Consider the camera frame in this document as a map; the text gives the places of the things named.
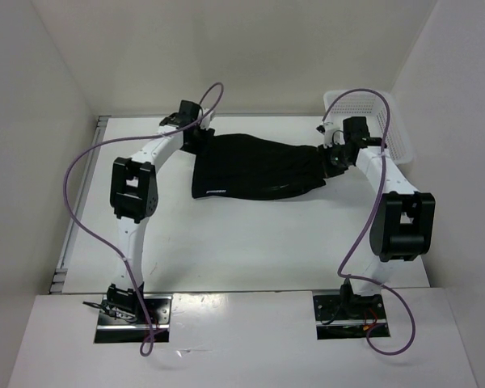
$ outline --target metal mounting plate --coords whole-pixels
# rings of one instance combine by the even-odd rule
[[[320,294],[313,293],[313,303],[318,340],[366,337],[366,325],[370,325],[373,322],[373,314],[369,309],[373,309],[373,312],[377,315],[377,321],[375,323],[383,324],[371,331],[370,336],[390,336],[382,297],[378,297],[378,303],[374,306],[367,306],[359,314],[349,314],[348,311],[339,308],[340,292],[338,290]]]
[[[171,323],[172,295],[144,295],[145,305],[151,315],[155,315],[157,322],[153,323],[156,330],[155,342],[169,342]],[[96,344],[140,343],[149,334],[148,325],[142,319],[115,318],[99,312],[97,328],[95,330]]]

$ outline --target black bracket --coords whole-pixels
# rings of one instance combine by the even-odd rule
[[[144,284],[138,288],[140,294],[144,295]],[[138,301],[137,293],[134,289],[128,289],[127,291],[118,289],[115,285],[110,285],[106,292],[106,300],[103,303],[107,303],[109,307],[116,307],[122,311],[133,314],[136,317],[142,317],[142,308]]]
[[[355,166],[359,150],[369,146],[380,146],[380,137],[371,137],[366,117],[353,116],[343,120],[344,144],[333,144],[318,151],[323,156],[323,167],[327,178],[343,174],[350,166]]]
[[[203,108],[192,101],[182,100],[179,104],[179,111],[172,113],[160,122],[160,125],[172,125],[176,128],[182,128],[185,125],[193,123],[203,114]],[[214,135],[214,129],[203,130],[199,125],[183,131],[182,151],[198,155]]]
[[[402,223],[406,214],[410,223]],[[435,215],[435,197],[430,193],[382,195],[377,214],[370,228],[372,252],[382,262],[412,261],[429,251]]]
[[[360,316],[364,310],[371,307],[381,312],[381,318],[385,318],[385,312],[382,309],[381,294],[371,295],[369,297],[356,295],[352,291],[350,279],[345,279],[341,287],[339,287],[339,297],[341,299],[342,311],[348,317]]]
[[[137,178],[137,185],[130,184]],[[117,158],[113,163],[110,205],[117,218],[129,217],[139,223],[154,214],[158,204],[156,170],[149,162]]]

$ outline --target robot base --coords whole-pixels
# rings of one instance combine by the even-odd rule
[[[172,295],[144,295],[145,305],[150,313],[154,342],[169,342]],[[146,321],[120,310],[110,310],[107,314],[99,311],[95,331],[96,344],[140,343],[149,334]]]
[[[389,337],[388,322],[381,295],[360,297],[352,292],[348,282],[334,291],[313,292],[314,316],[318,340]]]

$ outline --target black fabric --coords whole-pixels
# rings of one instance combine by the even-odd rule
[[[210,139],[196,156],[192,197],[278,200],[325,185],[316,147],[287,145],[245,134]]]

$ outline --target white tabletop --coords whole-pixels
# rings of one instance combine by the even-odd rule
[[[36,299],[10,388],[74,387],[439,387],[476,386],[442,289],[401,289],[417,336],[400,356],[365,339],[316,340],[310,292],[176,294],[168,344],[143,358],[138,344],[93,344],[98,295]],[[401,348],[410,323],[383,293],[391,338]]]
[[[161,118],[110,119],[104,140],[155,133]],[[249,133],[292,145],[318,146],[319,117],[218,117],[216,134]],[[145,142],[107,145],[99,152],[82,221],[116,241],[109,205],[113,160],[128,157]],[[337,289],[340,261],[369,215],[374,193],[350,169],[327,186],[298,198],[251,201],[210,197],[193,200],[195,156],[175,153],[158,173],[158,208],[145,236],[146,292],[219,292]],[[365,238],[348,265],[359,272],[372,255]],[[66,252],[64,293],[104,293],[118,260],[113,251],[77,231]],[[406,263],[389,285],[428,287],[420,258]]]

